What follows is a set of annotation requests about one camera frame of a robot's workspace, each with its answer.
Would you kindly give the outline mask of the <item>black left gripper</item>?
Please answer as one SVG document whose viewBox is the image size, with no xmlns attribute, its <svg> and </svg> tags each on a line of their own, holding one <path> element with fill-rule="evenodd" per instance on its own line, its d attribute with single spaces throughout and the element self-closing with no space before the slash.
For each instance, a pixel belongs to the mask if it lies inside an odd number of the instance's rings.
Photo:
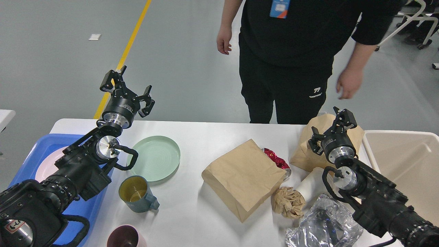
<svg viewBox="0 0 439 247">
<path fill-rule="evenodd" d="M 131 125 L 136 113 L 144 118 L 151 113 L 155 104 L 150 95 L 151 85 L 147 86 L 140 96 L 127 89 L 122 77 L 126 69 L 127 66 L 122 66 L 120 72 L 108 71 L 100 85 L 101 91 L 112 95 L 102 114 L 105 122 L 116 120 L 118 125 Z M 145 102 L 144 107 L 141 107 L 141 102 Z"/>
</svg>

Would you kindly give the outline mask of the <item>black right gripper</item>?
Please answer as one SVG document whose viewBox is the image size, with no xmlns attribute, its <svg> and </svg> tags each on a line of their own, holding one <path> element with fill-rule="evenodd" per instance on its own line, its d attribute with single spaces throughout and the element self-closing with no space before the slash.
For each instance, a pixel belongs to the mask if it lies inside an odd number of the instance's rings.
<svg viewBox="0 0 439 247">
<path fill-rule="evenodd" d="M 351 111 L 346 108 L 340 110 L 336 106 L 333 109 L 336 116 L 329 128 L 330 134 L 321 134 L 317 128 L 311 127 L 312 136 L 308 140 L 310 149 L 318 156 L 324 153 L 326 159 L 331 164 L 335 164 L 336 160 L 341 157 L 354 158 L 356 149 L 347 136 L 347 131 L 358 126 Z"/>
</svg>

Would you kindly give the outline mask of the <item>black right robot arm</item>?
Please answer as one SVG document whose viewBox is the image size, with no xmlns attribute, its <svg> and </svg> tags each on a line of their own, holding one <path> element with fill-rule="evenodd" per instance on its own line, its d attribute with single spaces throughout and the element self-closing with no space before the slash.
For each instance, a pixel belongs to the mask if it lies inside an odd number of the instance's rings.
<svg viewBox="0 0 439 247">
<path fill-rule="evenodd" d="M 331 127 L 319 133 L 312 127 L 308 141 L 317 155 L 325 155 L 331 166 L 324 168 L 322 180 L 329 194 L 337 201 L 349 204 L 353 219 L 369 233 L 392 239 L 378 244 L 384 247 L 399 240 L 405 247 L 437 247 L 439 229 L 419 216 L 408 198 L 396 189 L 396 184 L 358 160 L 356 149 L 347 135 L 357 127 L 353 113 L 334 107 Z"/>
</svg>

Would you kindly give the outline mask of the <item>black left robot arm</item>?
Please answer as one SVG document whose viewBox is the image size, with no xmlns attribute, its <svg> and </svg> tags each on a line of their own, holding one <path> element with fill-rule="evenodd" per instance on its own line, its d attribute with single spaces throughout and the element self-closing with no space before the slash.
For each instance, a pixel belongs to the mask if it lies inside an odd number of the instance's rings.
<svg viewBox="0 0 439 247">
<path fill-rule="evenodd" d="M 55 161 L 57 171 L 41 182 L 27 179 L 1 193 L 2 247 L 55 247 L 69 222 L 83 226 L 66 247 L 77 247 L 86 237 L 89 220 L 64 211 L 73 201 L 89 200 L 104 190 L 113 168 L 126 171 L 135 166 L 138 152 L 121 145 L 118 137 L 131 127 L 136 114 L 149 115 L 155 104 L 152 86 L 141 95 L 127 88 L 126 68 L 106 73 L 100 90 L 111 98 L 102 117 L 96 128 L 63 150 Z"/>
</svg>

